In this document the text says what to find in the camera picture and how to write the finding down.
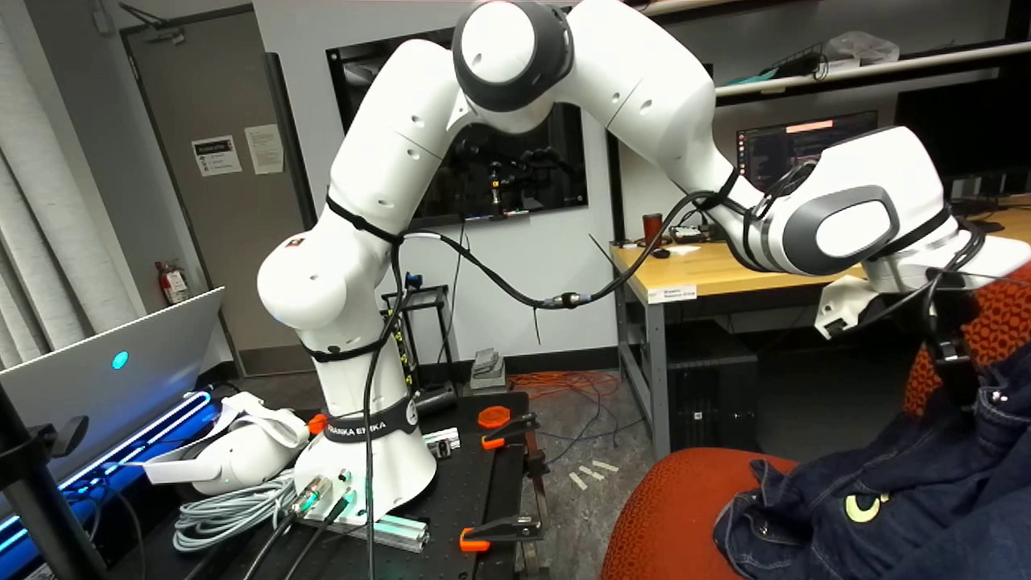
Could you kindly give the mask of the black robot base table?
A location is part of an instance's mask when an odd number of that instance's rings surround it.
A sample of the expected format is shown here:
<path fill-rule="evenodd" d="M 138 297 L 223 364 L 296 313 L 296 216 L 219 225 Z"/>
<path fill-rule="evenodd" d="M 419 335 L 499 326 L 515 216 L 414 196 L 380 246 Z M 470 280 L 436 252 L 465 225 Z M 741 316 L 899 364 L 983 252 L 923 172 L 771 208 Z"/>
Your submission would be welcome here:
<path fill-rule="evenodd" d="M 423 498 L 400 506 L 400 516 L 419 518 L 427 539 L 419 550 L 362 539 L 292 530 L 268 555 L 261 546 L 272 530 L 245 532 L 205 555 L 178 555 L 172 549 L 172 518 L 142 534 L 138 549 L 112 567 L 112 580 L 515 580 L 515 546 L 494 543 L 487 555 L 468 555 L 461 532 L 521 513 L 521 434 L 501 449 L 479 444 L 477 416 L 487 408 L 529 414 L 525 395 L 465 396 L 452 414 L 436 416 L 431 429 L 458 429 L 461 449 L 452 452 Z"/>

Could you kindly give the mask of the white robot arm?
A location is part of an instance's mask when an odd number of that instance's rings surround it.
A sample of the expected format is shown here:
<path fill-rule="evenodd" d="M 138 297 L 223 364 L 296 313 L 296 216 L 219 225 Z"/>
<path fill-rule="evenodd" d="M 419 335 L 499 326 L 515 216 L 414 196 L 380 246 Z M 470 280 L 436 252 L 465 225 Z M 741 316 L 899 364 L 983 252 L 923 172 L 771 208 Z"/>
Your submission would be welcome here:
<path fill-rule="evenodd" d="M 713 139 L 713 74 L 621 0 L 479 0 L 449 42 L 405 40 L 370 77 L 331 157 L 315 222 L 259 269 L 264 310 L 296 332 L 330 408 L 330 429 L 292 463 L 390 513 L 431 483 L 439 462 L 402 389 L 376 283 L 436 192 L 477 219 L 552 210 L 586 186 L 535 161 L 487 192 L 479 157 L 452 145 L 491 130 L 521 139 L 572 108 L 664 172 L 713 219 L 748 272 L 835 278 L 860 269 L 867 299 L 904 297 L 950 275 L 979 292 L 1028 263 L 1028 246 L 979 235 L 943 199 L 931 154 L 895 125 L 825 148 L 777 186 L 751 184 Z"/>

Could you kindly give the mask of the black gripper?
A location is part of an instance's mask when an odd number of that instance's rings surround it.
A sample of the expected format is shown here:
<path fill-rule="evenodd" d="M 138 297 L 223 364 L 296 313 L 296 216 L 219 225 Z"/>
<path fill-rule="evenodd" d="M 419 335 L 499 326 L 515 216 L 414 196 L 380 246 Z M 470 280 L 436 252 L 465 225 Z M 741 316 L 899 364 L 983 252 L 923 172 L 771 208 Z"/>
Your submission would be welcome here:
<path fill-rule="evenodd" d="M 931 287 L 922 316 L 923 350 L 935 374 L 941 376 L 941 389 L 954 408 L 971 408 L 979 387 L 979 374 L 964 326 L 979 316 L 975 299 L 965 292 Z"/>

